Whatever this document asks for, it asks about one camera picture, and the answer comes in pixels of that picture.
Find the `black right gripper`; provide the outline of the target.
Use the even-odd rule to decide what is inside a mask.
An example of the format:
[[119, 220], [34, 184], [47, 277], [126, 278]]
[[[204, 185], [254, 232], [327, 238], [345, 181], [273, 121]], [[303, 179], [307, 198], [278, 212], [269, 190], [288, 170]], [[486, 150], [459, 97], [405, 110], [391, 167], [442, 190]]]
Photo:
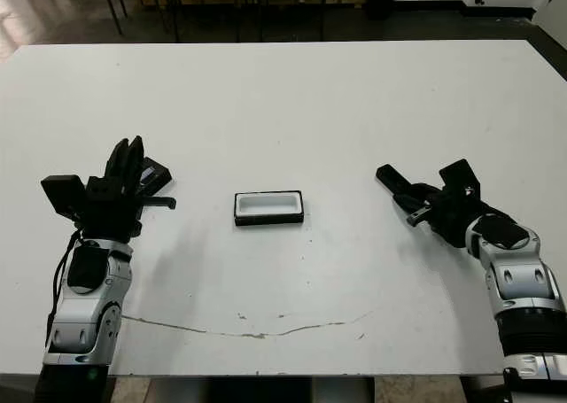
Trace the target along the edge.
[[399, 208], [410, 211], [408, 224], [415, 227], [426, 222], [433, 232], [456, 248], [465, 246], [467, 227], [486, 213], [479, 189], [472, 186], [446, 184], [438, 189], [417, 182], [410, 185], [409, 191], [392, 195]]

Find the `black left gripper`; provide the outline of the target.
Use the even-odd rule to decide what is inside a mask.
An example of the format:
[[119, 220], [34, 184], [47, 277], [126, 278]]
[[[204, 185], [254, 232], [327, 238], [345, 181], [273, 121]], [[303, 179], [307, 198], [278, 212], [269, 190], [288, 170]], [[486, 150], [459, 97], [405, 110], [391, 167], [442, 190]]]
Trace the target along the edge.
[[85, 238], [127, 243], [141, 232], [146, 206], [174, 209], [176, 200], [156, 193], [172, 181], [170, 175], [140, 180], [144, 160], [141, 136], [121, 139], [106, 162], [104, 177], [91, 176], [86, 198], [76, 210], [75, 225]]

